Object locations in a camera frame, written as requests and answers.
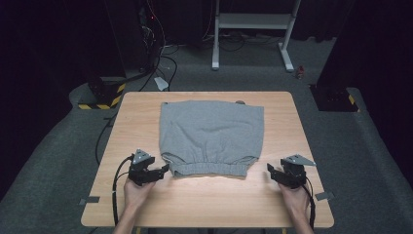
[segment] metal stand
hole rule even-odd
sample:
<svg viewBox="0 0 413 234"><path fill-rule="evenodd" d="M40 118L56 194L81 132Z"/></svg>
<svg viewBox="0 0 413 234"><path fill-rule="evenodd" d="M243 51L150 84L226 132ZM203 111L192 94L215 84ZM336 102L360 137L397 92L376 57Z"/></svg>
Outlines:
<svg viewBox="0 0 413 234"><path fill-rule="evenodd" d="M279 43L285 69L294 71L286 47L291 36L291 31L297 18L301 0L296 0L291 14L220 14L219 1L216 0L215 30L212 51L212 70L219 69L219 28L257 28L257 29L284 29L284 41Z"/></svg>

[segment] black curtain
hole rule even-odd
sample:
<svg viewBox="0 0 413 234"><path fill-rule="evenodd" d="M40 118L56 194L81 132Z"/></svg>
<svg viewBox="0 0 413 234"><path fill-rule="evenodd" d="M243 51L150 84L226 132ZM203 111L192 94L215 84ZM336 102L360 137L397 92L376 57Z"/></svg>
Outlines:
<svg viewBox="0 0 413 234"><path fill-rule="evenodd" d="M35 147L72 108L69 93L85 83L63 52L65 17L63 1L0 3L0 199Z"/></svg>

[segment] wooden table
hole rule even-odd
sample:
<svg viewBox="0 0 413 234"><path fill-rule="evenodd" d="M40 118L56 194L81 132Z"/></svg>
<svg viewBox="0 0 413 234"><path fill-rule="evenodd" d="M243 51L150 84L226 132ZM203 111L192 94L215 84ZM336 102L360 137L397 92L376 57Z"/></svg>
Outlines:
<svg viewBox="0 0 413 234"><path fill-rule="evenodd" d="M300 154L313 160L294 101L287 92L173 92L127 93L120 106L100 163L88 203L85 226L113 226L112 182L120 163L137 148L156 158L150 170L166 162L160 156L159 119L164 101L243 100L264 106L262 154L246 177L191 175L175 178L170 172L159 180L142 208L135 225L140 227L290 227L279 187L270 179L267 163L280 168L280 159ZM126 172L129 162L121 172ZM323 192L316 167L306 167L315 194ZM123 185L118 181L118 211L124 208ZM331 227L334 219L326 200L315 199L315 227Z"/></svg>

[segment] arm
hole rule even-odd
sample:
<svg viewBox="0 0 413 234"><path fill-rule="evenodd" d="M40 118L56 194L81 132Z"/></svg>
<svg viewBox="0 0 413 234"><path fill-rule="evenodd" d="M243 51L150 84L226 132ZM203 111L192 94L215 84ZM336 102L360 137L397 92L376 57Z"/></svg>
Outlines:
<svg viewBox="0 0 413 234"><path fill-rule="evenodd" d="M282 196L294 228L298 234L314 234L307 218L309 197L304 188L290 189L279 183Z"/></svg>
<svg viewBox="0 0 413 234"><path fill-rule="evenodd" d="M154 185L155 182L151 182L143 186L138 186L127 178L124 186L125 208L122 211L121 217L115 227L115 230L113 231L113 234L131 233L136 216Z"/></svg>

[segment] gray shirt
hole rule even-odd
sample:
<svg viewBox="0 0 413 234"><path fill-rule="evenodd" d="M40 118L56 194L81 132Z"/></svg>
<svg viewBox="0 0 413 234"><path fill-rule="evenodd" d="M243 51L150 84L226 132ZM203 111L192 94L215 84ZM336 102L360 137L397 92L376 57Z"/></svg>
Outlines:
<svg viewBox="0 0 413 234"><path fill-rule="evenodd" d="M264 107L227 101L163 103L160 149L174 176L246 176L260 156Z"/></svg>

